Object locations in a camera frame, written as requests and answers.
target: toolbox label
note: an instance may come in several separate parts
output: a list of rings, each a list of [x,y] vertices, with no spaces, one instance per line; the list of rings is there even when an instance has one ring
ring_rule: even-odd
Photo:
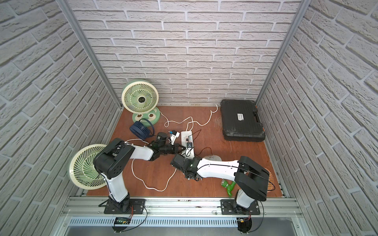
[[[238,120],[244,120],[244,116],[243,116],[243,114],[242,114],[242,113],[238,113],[238,114],[237,114],[237,119],[238,119]]]

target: white cable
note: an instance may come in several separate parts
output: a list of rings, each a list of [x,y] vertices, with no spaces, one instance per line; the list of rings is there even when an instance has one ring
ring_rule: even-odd
[[[192,117],[192,116],[189,116],[188,118],[186,118],[185,120],[183,120],[183,121],[181,121],[181,122],[177,122],[177,121],[174,121],[174,120],[168,120],[168,118],[167,118],[165,115],[163,115],[163,113],[161,113],[161,112],[160,112],[160,114],[162,114],[162,115],[167,119],[167,121],[164,123],[164,126],[165,126],[165,127],[168,127],[168,126],[169,126],[169,122],[175,122],[175,123],[181,124],[181,123],[183,123],[184,121],[186,121],[187,119],[191,118],[192,121],[188,122],[187,125],[186,125],[186,131],[188,131],[189,124],[192,123],[192,128],[190,129],[190,131],[191,131],[191,130],[193,129],[193,127],[194,127],[194,123],[197,123],[197,124],[199,124],[200,126],[204,126],[204,125],[207,125],[207,124],[209,123],[209,121],[211,120],[211,115],[212,115],[213,113],[215,113],[215,112],[218,111],[218,104],[215,104],[215,105],[217,106],[216,111],[211,111],[211,110],[210,110],[210,117],[209,117],[209,120],[208,120],[205,124],[203,124],[203,125],[201,125],[200,123],[198,123],[198,121],[193,120],[193,117]]]
[[[177,170],[177,169],[175,169],[175,172],[173,172],[173,174],[169,177],[169,179],[168,179],[168,181],[167,181],[167,185],[166,185],[166,187],[165,187],[163,190],[158,190],[158,189],[155,189],[155,188],[152,188],[152,187],[147,187],[147,185],[145,184],[144,180],[138,178],[138,177],[135,175],[135,173],[134,173],[134,169],[133,169],[134,160],[135,160],[135,159],[133,159],[133,161],[131,162],[131,171],[133,172],[134,177],[137,178],[137,179],[139,179],[139,180],[141,180],[141,181],[143,182],[144,186],[145,186],[147,189],[154,189],[154,190],[159,191],[159,192],[163,192],[165,189],[167,189],[167,186],[168,186],[168,183],[169,183],[170,179],[173,177],[173,175],[175,175],[176,170]]]
[[[132,141],[132,140],[140,140],[140,141],[145,142],[145,143],[148,144],[148,142],[143,141],[142,139],[129,139],[129,140],[125,141],[125,143],[128,143],[129,141]],[[139,180],[141,180],[141,181],[143,182],[144,186],[145,186],[147,189],[155,189],[155,188],[152,188],[152,187],[147,187],[147,185],[145,184],[144,180],[138,178],[138,177],[135,175],[135,173],[134,173],[134,168],[133,168],[134,160],[135,160],[135,159],[133,159],[133,161],[131,162],[131,171],[133,172],[134,177],[137,178],[137,179],[139,179]],[[177,170],[177,169],[175,169],[175,172],[173,172],[173,174],[169,177],[165,189],[167,189],[168,183],[169,183],[170,179],[173,177],[173,175],[175,175],[176,170]],[[156,190],[156,191],[159,191],[159,192],[163,192],[165,189],[163,189],[163,190],[155,189],[155,190]]]

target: black toolbox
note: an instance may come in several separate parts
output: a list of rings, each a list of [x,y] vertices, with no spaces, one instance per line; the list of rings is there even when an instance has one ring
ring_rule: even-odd
[[[261,142],[265,131],[252,100],[223,99],[220,103],[223,136],[229,141]]]

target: fan center hub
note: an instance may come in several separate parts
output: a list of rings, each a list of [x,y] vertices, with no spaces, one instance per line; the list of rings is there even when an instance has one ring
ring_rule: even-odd
[[[144,97],[140,97],[140,98],[138,98],[138,101],[139,101],[140,103],[144,103],[144,102],[146,101],[146,99],[145,99]]]

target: white power strip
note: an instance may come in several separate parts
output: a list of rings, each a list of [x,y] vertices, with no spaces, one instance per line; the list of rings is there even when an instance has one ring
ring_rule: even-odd
[[[193,143],[193,135],[191,131],[182,131],[181,132],[181,145],[186,147],[186,139],[188,139],[189,143]],[[193,159],[194,158],[194,148],[187,148],[185,151],[181,153],[186,158]]]

